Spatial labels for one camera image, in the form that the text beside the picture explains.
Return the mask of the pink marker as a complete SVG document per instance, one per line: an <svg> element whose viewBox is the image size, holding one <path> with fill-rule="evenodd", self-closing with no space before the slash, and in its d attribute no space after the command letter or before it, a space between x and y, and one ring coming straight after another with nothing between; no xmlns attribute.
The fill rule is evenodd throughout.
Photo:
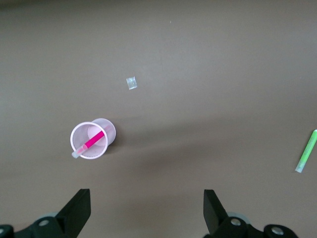
<svg viewBox="0 0 317 238"><path fill-rule="evenodd" d="M79 124L70 136L72 157L93 160L99 158L108 147L106 131L96 124Z"/></svg>

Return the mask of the translucent plastic cup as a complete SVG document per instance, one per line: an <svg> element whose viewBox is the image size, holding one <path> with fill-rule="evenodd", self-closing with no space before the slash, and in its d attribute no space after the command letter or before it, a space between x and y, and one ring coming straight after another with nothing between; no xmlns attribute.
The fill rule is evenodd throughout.
<svg viewBox="0 0 317 238"><path fill-rule="evenodd" d="M70 135L72 157L93 160L101 157L116 138L116 129L107 119L78 124Z"/></svg>

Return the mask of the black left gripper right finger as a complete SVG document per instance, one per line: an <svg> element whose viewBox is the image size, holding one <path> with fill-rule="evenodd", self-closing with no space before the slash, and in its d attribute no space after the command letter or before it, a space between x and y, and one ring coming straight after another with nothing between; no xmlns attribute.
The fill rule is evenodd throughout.
<svg viewBox="0 0 317 238"><path fill-rule="evenodd" d="M243 219L229 216L212 189L204 190L203 214L209 231L204 238L298 238L282 225L269 224L259 231Z"/></svg>

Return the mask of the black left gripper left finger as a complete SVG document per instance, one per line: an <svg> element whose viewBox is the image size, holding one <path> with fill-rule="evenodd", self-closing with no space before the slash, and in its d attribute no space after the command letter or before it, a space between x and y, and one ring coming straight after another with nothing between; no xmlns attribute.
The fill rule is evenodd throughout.
<svg viewBox="0 0 317 238"><path fill-rule="evenodd" d="M17 232L0 225L0 238L77 238L90 215L90 190L80 189L54 217L42 217Z"/></svg>

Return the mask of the green marker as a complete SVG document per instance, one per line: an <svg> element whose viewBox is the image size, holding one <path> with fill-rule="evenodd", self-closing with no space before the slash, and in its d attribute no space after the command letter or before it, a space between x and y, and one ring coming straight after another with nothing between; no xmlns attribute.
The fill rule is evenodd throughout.
<svg viewBox="0 0 317 238"><path fill-rule="evenodd" d="M301 158L295 168L295 171L298 173L301 173L306 165L306 162L308 161L308 158L315 146L317 142L317 129L315 129L312 134L311 137L309 138L307 145L301 155Z"/></svg>

